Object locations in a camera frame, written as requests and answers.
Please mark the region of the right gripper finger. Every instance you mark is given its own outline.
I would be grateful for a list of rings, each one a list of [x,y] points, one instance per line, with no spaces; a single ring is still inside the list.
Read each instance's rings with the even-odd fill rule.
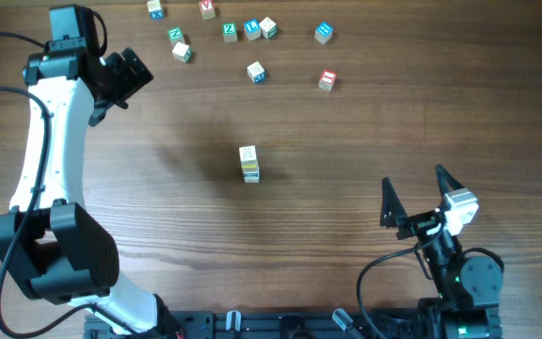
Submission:
[[[382,203],[380,225],[384,227],[402,227],[405,225],[407,212],[401,204],[389,177],[382,180]]]
[[[451,191],[464,188],[464,186],[458,182],[441,164],[436,165],[435,170],[441,196],[444,196]]]

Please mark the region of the white block blue side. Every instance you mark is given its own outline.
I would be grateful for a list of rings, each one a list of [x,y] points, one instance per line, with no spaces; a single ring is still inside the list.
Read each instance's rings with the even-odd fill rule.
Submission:
[[[258,184],[260,182],[260,178],[245,178],[244,181],[245,183],[249,184]]]

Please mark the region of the red top block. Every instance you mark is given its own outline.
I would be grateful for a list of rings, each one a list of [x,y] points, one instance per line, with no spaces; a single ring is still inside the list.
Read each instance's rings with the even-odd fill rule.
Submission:
[[[337,79],[337,74],[330,70],[323,70],[319,79],[319,88],[332,90]]]

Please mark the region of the white block bird picture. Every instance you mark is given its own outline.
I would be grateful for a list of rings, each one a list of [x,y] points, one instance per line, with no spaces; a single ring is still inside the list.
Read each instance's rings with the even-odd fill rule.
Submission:
[[[244,172],[244,177],[245,178],[260,178],[260,172],[258,170],[257,171]]]

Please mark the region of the white block yellow O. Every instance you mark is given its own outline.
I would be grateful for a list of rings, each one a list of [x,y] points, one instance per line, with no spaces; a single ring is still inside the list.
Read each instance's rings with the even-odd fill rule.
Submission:
[[[259,170],[259,165],[252,163],[252,164],[243,164],[241,167],[243,172],[255,172]]]

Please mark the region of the yellow S block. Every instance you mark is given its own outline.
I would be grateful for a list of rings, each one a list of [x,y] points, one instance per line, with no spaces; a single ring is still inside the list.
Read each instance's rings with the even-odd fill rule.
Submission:
[[[243,166],[245,166],[246,164],[254,164],[258,162],[256,147],[254,145],[240,147],[239,156],[240,162]]]

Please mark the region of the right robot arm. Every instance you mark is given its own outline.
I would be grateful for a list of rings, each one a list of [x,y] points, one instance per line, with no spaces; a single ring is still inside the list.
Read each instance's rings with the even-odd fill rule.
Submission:
[[[389,178],[382,180],[380,224],[399,240],[417,239],[416,256],[437,288],[420,299],[407,318],[414,338],[501,338],[499,318],[504,262],[494,252],[463,249],[458,236],[476,215],[474,194],[444,167],[436,166],[441,201],[435,209],[408,215]]]

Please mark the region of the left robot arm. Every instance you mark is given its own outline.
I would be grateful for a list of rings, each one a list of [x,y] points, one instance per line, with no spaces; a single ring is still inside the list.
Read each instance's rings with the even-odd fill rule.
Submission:
[[[70,314],[86,310],[118,336],[181,338],[165,303],[120,272],[113,237],[84,201],[88,128],[125,107],[151,73],[131,49],[108,52],[94,10],[67,5],[49,14],[52,38],[24,67],[30,123],[21,178],[0,215],[0,279]]]

